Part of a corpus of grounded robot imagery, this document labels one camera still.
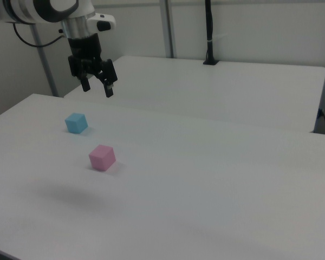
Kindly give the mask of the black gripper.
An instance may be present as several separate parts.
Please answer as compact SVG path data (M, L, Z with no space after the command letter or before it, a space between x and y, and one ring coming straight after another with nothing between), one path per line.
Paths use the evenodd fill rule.
M84 92L90 90L87 75L98 76L103 81L105 95L114 95L114 82L118 80L113 61L101 58L101 45L98 34L80 39L68 39L71 53L68 57L71 74L77 77Z

